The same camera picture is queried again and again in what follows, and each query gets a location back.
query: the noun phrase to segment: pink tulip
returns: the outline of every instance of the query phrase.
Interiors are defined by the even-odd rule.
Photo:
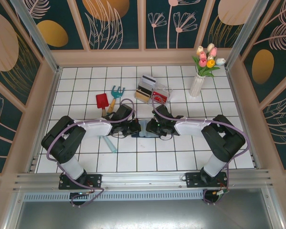
[[[216,54],[217,54],[217,48],[214,47],[210,50],[209,55],[216,56]]]
[[[200,59],[200,60],[201,60],[201,59],[206,59],[206,54],[205,54],[204,51],[200,52],[200,54],[199,54],[199,59]]]
[[[201,59],[201,60],[199,61],[199,66],[202,67],[202,68],[205,67],[205,66],[206,66],[206,62],[207,62],[207,61],[206,61],[206,58]]]

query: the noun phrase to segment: white vase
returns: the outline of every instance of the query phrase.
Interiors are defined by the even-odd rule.
[[[190,96],[194,98],[197,96],[200,96],[200,91],[204,83],[204,79],[205,79],[205,76],[199,76],[198,74],[197,76],[194,77],[194,80],[193,80],[193,83],[190,89]]]

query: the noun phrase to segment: tulip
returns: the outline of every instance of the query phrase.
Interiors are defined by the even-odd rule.
[[[209,61],[209,60],[214,60],[214,56],[209,55],[209,56],[208,56],[208,58],[207,58],[206,60],[207,60],[207,61]]]
[[[207,63],[206,63],[206,66],[208,68],[213,68],[215,65],[215,60],[209,60]]]
[[[207,47],[208,52],[210,52],[212,50],[212,48],[214,48],[215,45],[213,43],[210,43]]]
[[[201,52],[203,52],[203,51],[204,51],[204,48],[202,46],[198,46],[198,49],[197,49],[197,52],[196,52],[197,56],[199,56],[199,54]]]
[[[201,51],[200,54],[199,54],[199,59],[206,59],[206,54],[204,51]]]
[[[225,59],[224,58],[217,58],[217,60],[216,60],[216,64],[217,65],[224,65],[224,63],[225,63]]]
[[[206,66],[206,58],[203,58],[199,61],[199,66],[202,68]]]
[[[214,47],[210,50],[209,55],[216,56],[216,54],[217,54],[217,48]]]

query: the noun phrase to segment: purple cable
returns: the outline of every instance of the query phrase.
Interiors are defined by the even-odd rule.
[[[83,188],[90,189],[90,190],[100,190],[100,193],[98,193],[94,198],[92,198],[92,199],[89,200],[89,201],[86,201],[86,202],[83,203],[82,205],[77,206],[78,208],[87,206],[88,204],[90,204],[91,202],[93,202],[93,201],[104,191],[104,189],[101,188],[101,187],[85,186],[85,185],[82,185],[82,184],[78,183],[77,181],[75,181],[75,180],[66,172],[66,170],[64,170],[64,168],[59,164],[59,162],[58,162],[56,159],[50,158],[50,152],[51,152],[53,146],[55,145],[55,143],[57,142],[57,140],[58,140],[67,130],[71,129],[72,127],[74,127],[74,126],[76,126],[76,125],[81,125],[81,124],[85,124],[85,123],[96,123],[96,122],[102,122],[102,123],[121,123],[121,122],[123,122],[123,121],[126,121],[126,120],[127,120],[129,117],[131,117],[131,116],[133,115],[133,113],[134,113],[134,103],[133,103],[133,101],[130,100],[130,99],[123,99],[123,100],[120,102],[120,104],[122,104],[122,102],[125,101],[125,100],[130,101],[131,104],[133,105],[132,111],[130,112],[130,114],[129,114],[126,118],[124,118],[124,119],[122,119],[122,120],[118,120],[118,121],[108,121],[108,120],[93,119],[93,120],[81,121],[81,122],[73,123],[73,124],[71,124],[70,126],[66,127],[63,131],[61,131],[61,132],[57,135],[57,137],[53,140],[53,142],[50,144],[50,146],[49,146],[49,148],[48,148],[47,155],[46,155],[47,159],[50,160],[50,161],[54,161],[54,162],[58,165],[58,167],[63,171],[63,173],[64,173],[74,184],[76,184],[76,185],[78,185],[78,186],[80,186],[80,187],[83,187]],[[76,205],[73,203],[73,200],[74,200],[75,198],[77,198],[77,197],[79,197],[79,196],[86,196],[86,195],[88,195],[88,194],[79,194],[79,195],[74,196],[74,197],[71,199],[71,204],[72,204],[72,206],[73,206],[73,207],[76,206]]]
[[[182,120],[183,120],[183,119],[177,119],[177,118],[169,118],[169,117],[166,117],[166,116],[160,114],[160,113],[156,110],[156,108],[155,108],[155,106],[154,106],[154,99],[155,99],[156,97],[160,98],[162,104],[163,104],[163,99],[162,99],[162,97],[159,96],[159,95],[154,95],[154,96],[152,97],[153,110],[154,110],[160,117],[165,118],[165,119],[167,119],[167,120],[171,120],[171,121],[182,121]],[[242,152],[240,152],[239,154],[234,155],[234,156],[231,158],[231,160],[224,166],[224,168],[225,168],[225,167],[227,168],[227,186],[226,186],[226,187],[228,188],[228,186],[229,186],[229,163],[230,163],[234,158],[236,158],[237,156],[241,156],[242,154],[244,154],[244,153],[250,148],[251,143],[250,143],[249,137],[248,137],[243,131],[241,131],[240,129],[236,128],[236,127],[233,126],[233,125],[227,124],[227,123],[222,123],[222,122],[218,122],[218,121],[214,121],[214,120],[206,120],[206,119],[205,119],[205,120],[200,120],[200,119],[193,119],[193,118],[186,118],[185,121],[193,121],[193,122],[201,122],[201,123],[215,123],[215,124],[218,124],[218,125],[224,125],[224,126],[226,126],[226,127],[229,127],[229,128],[231,128],[231,129],[233,129],[233,130],[239,132],[239,133],[245,138],[245,140],[246,140],[246,142],[247,142],[247,147],[246,147],[246,149],[244,149],[244,150],[243,150]],[[204,201],[205,203],[207,203],[207,199],[204,198],[205,192],[204,192],[204,194],[203,194],[203,201]]]

